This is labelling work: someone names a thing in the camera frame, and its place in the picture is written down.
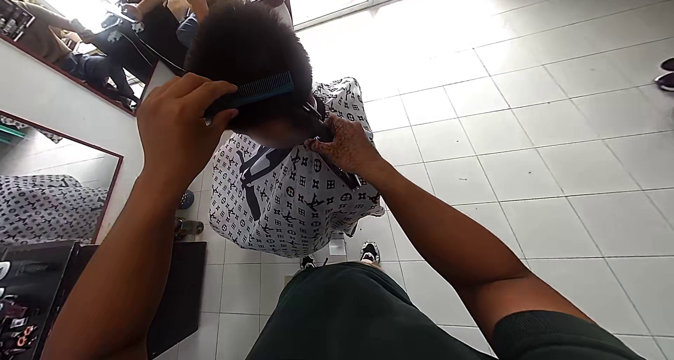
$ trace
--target barber cape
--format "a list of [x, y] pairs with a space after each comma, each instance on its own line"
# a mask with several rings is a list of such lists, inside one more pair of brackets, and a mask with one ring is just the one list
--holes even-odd
[[[316, 84], [313, 94], [326, 110], [361, 123], [374, 143], [355, 79]], [[323, 248], [333, 234], [352, 235], [358, 219], [384, 213], [374, 187], [361, 180], [351, 191], [302, 145], [273, 149], [233, 135], [212, 163], [210, 225], [244, 249], [303, 257]]]

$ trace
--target black sneaker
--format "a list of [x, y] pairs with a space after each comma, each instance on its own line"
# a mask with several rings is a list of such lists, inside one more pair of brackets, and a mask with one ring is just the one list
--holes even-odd
[[655, 84], [665, 91], [674, 91], [674, 72], [661, 75], [655, 79]]
[[313, 259], [312, 255], [302, 257], [302, 261], [299, 263], [299, 268], [304, 269], [314, 269], [316, 268], [316, 261]]
[[669, 60], [665, 60], [661, 63], [660, 67], [666, 71], [674, 72], [674, 57]]
[[363, 243], [363, 247], [361, 248], [361, 260], [379, 262], [379, 248], [377, 248], [377, 244], [372, 240]]

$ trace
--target blue comb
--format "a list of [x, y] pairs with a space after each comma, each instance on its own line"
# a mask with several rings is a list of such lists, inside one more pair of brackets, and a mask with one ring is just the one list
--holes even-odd
[[220, 111], [238, 108], [270, 97], [290, 93], [293, 89], [290, 72], [283, 72], [271, 77], [246, 83], [237, 88], [233, 94], [225, 94], [208, 106], [204, 113], [206, 120], [211, 120]]

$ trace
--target black shirt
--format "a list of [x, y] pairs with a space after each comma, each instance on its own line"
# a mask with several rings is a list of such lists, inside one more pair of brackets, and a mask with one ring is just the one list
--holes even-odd
[[[501, 319], [500, 359], [642, 359], [601, 327], [558, 312]], [[436, 326], [383, 271], [339, 263], [296, 275], [248, 355], [277, 359], [494, 359]]]

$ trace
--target foot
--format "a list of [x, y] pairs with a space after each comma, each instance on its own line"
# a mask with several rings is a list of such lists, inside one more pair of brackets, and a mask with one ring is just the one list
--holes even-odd
[[674, 58], [664, 61], [660, 67], [666, 71], [674, 72]]
[[655, 84], [665, 91], [674, 91], [674, 72], [661, 75], [655, 79]]
[[361, 248], [361, 261], [363, 260], [379, 262], [379, 248], [372, 240], [363, 243], [363, 247]]
[[304, 269], [314, 269], [316, 268], [316, 261], [313, 259], [312, 255], [302, 257], [302, 261], [299, 263], [299, 268]]

